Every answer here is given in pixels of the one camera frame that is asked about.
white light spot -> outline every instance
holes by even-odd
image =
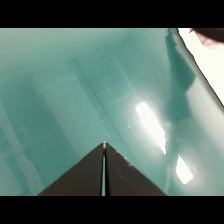
[[[135,109],[147,134],[166,155],[166,133],[154,111],[145,102],[139,103]]]
[[[187,184],[194,177],[180,155],[178,155],[176,174],[183,184]]]

green glass surface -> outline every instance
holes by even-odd
[[[37,195],[104,141],[168,195],[224,195],[223,107],[176,29],[0,33],[0,195]]]

teal paint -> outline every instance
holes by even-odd
[[[0,33],[0,195],[37,195],[104,141],[168,195],[224,195],[222,105],[175,29]],[[141,102],[166,155],[140,122]]]

reflective surface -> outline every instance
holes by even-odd
[[[104,141],[168,195],[224,195],[223,107],[175,29],[0,34],[0,195]]]

glossy surface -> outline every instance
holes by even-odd
[[[0,195],[104,141],[168,195],[224,195],[222,105],[175,29],[0,33]]]

